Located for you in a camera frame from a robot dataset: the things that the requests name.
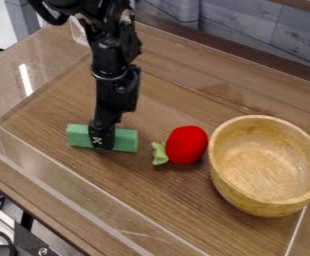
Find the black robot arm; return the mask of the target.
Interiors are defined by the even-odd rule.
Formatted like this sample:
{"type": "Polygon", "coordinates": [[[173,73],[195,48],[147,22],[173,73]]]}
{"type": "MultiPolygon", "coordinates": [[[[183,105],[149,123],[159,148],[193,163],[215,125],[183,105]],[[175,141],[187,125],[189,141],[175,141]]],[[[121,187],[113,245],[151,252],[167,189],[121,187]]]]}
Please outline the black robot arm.
{"type": "Polygon", "coordinates": [[[65,135],[73,147],[101,151],[137,151],[139,134],[118,128],[122,114],[136,110],[141,69],[133,60],[141,53],[129,0],[28,0],[41,18],[62,25],[74,18],[92,52],[96,106],[88,124],[70,124],[65,135]]]}

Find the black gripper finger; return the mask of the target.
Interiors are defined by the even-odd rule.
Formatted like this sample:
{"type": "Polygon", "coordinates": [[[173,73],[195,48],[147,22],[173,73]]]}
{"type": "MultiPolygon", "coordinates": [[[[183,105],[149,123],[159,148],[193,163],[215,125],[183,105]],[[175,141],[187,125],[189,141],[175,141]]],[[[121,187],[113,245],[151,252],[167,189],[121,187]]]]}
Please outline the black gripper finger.
{"type": "Polygon", "coordinates": [[[89,121],[88,135],[90,144],[94,148],[112,150],[114,145],[114,126],[104,126],[101,123],[89,121]]]}

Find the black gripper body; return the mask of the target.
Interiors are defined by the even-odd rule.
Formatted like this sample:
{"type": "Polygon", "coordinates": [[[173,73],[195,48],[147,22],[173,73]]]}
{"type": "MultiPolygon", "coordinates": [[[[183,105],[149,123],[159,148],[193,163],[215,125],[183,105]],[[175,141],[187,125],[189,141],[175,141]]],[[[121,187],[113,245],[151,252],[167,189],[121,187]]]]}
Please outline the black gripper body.
{"type": "Polygon", "coordinates": [[[121,122],[121,115],[136,110],[140,68],[129,64],[114,73],[105,73],[101,69],[90,68],[96,79],[96,107],[92,126],[106,129],[121,122]]]}

